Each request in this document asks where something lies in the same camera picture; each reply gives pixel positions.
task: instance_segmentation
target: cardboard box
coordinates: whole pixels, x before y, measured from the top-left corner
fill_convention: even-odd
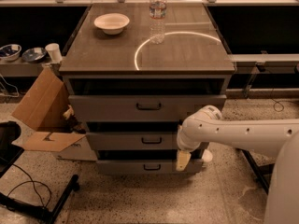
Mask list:
[[[67,126],[64,112],[68,105],[64,83],[50,68],[44,68],[12,113],[14,118],[36,131],[22,147],[25,150],[49,151],[57,158],[94,160],[95,154],[87,140],[84,145],[81,143],[83,138],[86,139],[85,134],[62,132]]]

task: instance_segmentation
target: black metal stand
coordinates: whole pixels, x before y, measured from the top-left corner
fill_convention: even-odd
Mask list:
[[[251,154],[248,151],[242,150],[242,152],[243,152],[245,158],[247,159],[249,165],[251,166],[254,174],[256,174],[257,179],[261,183],[264,191],[268,194],[270,181],[267,180],[267,178],[265,176],[272,174],[274,164],[269,164],[269,165],[265,165],[265,166],[258,166],[258,164],[255,162],[255,160],[252,158]]]
[[[14,199],[7,197],[6,195],[0,192],[0,204],[7,207],[10,211],[15,211],[22,213],[28,217],[33,217],[39,219],[47,224],[53,224],[63,209],[64,203],[66,202],[69,194],[72,190],[79,190],[78,176],[73,175],[68,185],[66,186],[62,196],[59,201],[56,203],[53,211],[49,211],[43,206],[34,206],[29,203],[23,203]]]

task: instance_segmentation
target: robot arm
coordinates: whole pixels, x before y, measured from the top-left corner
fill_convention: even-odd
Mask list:
[[[208,105],[178,128],[177,170],[188,164],[201,142],[216,142],[277,158],[264,224],[299,223],[299,119],[224,121]]]

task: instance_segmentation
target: paper cup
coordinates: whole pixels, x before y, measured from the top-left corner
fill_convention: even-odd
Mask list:
[[[63,59],[62,53],[59,50],[59,44],[50,43],[45,49],[54,63],[59,63]]]

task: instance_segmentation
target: gray cabinet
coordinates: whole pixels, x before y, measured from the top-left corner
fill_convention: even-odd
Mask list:
[[[93,5],[60,68],[103,174],[178,173],[178,125],[204,105],[222,109],[235,70],[201,4],[169,4],[171,33],[161,45],[147,44],[148,9]],[[93,26],[111,12],[130,18],[120,35]],[[207,145],[192,153],[184,173],[200,172]]]

